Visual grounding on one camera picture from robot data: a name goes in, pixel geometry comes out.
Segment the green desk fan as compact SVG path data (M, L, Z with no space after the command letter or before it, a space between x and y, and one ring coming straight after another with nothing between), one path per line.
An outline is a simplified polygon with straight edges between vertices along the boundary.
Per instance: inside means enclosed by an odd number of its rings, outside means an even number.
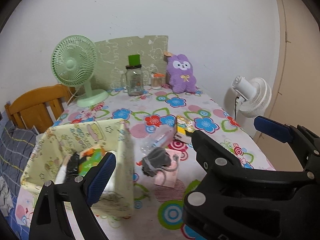
M64 38L53 50L50 64L57 81L67 87L84 87L84 94L76 101L78 107L91 107L108 98L107 91L91 87L97 61L95 44L82 35Z

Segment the white standing fan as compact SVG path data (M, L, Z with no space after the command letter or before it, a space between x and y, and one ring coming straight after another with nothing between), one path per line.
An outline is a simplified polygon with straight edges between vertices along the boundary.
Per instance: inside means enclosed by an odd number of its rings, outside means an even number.
M264 114L272 99L272 90L262 77L250 80L238 75L232 82L232 89L240 96L238 111L246 118Z

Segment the black plastic bag bundle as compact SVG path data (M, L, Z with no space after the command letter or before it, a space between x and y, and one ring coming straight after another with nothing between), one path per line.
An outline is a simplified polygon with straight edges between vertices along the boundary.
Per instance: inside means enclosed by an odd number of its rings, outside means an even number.
M73 181L79 174L79 155L74 153L67 164L65 182Z

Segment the beige wooden door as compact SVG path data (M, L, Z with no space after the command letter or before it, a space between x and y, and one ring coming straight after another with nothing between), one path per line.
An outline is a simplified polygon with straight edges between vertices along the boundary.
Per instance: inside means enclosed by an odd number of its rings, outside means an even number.
M265 116L319 134L319 26L302 0L276 0L280 49Z

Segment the grey sock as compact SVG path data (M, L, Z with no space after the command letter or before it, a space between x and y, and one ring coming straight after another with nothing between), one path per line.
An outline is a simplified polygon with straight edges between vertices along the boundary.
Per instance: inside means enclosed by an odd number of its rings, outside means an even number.
M142 172L149 177L155 177L158 172L167 178L168 172L175 172L179 167L179 156L173 155L171 159L169 153L165 148L154 148L147 156L142 159Z

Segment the grey plaid pillow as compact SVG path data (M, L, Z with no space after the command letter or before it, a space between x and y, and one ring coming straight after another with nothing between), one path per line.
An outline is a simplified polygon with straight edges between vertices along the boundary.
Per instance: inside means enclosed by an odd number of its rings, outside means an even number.
M34 129L19 129L8 121L1 135L1 176L11 193L17 197L20 178L35 147L37 133Z

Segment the cotton swab jar orange lid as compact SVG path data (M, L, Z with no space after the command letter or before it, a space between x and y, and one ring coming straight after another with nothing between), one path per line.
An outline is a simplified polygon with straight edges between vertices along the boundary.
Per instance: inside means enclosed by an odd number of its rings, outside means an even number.
M165 81L165 75L161 73L151 73L151 88L158 90L161 89Z

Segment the purple plush bunny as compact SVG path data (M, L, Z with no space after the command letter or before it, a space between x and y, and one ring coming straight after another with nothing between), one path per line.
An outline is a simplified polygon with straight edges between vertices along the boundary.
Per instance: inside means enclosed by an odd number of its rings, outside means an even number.
M195 93L196 77L193 74L193 66L184 54L168 57L167 74L168 84L176 94Z

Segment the glass mason jar mug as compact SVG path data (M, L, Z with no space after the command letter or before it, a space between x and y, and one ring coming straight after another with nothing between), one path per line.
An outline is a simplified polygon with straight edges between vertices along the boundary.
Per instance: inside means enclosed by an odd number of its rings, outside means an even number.
M129 96L143 95L142 65L126 66L125 86Z

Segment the floral tablecloth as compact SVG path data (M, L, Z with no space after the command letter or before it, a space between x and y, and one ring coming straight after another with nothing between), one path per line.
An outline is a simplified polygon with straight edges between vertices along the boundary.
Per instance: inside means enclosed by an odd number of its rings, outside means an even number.
M15 217L30 226L45 181L59 181L73 151L113 152L117 166L92 210L109 239L199 239L182 220L183 199L203 179L191 140L198 129L242 167L271 170L253 139L213 99L198 90L176 94L149 89L140 96L112 90L108 98L82 108L55 110L55 121L40 129L18 195Z

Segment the yellow cartoon tissue pack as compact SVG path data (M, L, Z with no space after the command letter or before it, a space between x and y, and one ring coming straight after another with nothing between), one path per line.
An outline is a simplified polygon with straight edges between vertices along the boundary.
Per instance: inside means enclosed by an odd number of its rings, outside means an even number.
M176 140L179 140L186 144L190 144L191 137L194 131L194 124L191 120L180 115L176 116Z

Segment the green cup on jar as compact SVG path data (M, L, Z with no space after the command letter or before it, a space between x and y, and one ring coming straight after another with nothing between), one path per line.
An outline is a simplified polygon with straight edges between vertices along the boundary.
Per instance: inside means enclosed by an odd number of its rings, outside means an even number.
M140 55L129 55L128 56L129 66L138 66L140 65Z

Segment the yellow cartoon storage box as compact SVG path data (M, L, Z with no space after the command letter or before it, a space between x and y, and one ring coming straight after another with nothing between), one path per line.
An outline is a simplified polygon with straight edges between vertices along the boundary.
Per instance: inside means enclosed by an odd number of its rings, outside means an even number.
M92 211L100 217L133 214L134 152L124 119L64 124L48 128L35 146L21 175L21 187L35 197L45 181L56 179L65 157L94 146L116 156L116 168Z

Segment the pink paper packet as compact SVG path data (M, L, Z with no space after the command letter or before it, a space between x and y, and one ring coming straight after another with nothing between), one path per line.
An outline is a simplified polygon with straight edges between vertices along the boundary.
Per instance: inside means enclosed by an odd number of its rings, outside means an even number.
M158 168L155 176L155 185L174 188L176 185L176 178L180 165L181 152L166 148L166 153L169 155L171 163L162 168Z

